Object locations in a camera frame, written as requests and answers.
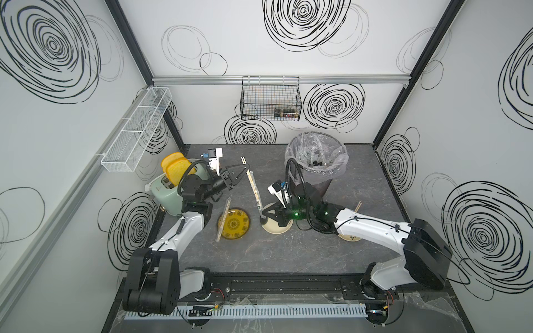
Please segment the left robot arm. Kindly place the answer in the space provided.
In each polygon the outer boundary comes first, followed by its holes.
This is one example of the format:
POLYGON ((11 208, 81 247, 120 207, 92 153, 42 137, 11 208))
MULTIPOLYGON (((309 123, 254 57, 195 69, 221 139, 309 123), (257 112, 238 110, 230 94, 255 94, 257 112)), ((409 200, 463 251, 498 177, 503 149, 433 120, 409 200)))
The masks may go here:
POLYGON ((175 186, 183 206, 178 221, 148 248, 130 257, 123 309, 127 312, 169 315, 186 296, 209 296, 209 269, 180 269, 179 259, 187 246, 207 226, 212 204, 207 200, 239 184, 248 164, 224 168, 215 175, 204 160, 194 161, 175 186))

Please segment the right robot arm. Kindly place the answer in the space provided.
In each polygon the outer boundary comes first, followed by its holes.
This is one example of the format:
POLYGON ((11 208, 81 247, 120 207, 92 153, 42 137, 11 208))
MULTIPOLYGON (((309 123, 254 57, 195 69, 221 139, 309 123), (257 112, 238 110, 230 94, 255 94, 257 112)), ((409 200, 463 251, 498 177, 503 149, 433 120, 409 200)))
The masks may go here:
POLYGON ((261 211, 270 226, 284 228, 306 221, 318 233, 361 238, 397 253, 397 258, 387 262, 369 264, 359 282, 367 298, 376 299, 395 287, 414 283, 433 290, 445 287, 451 250, 427 221, 396 222, 362 215, 325 202, 309 183, 292 187, 279 180, 268 191, 277 198, 261 211))

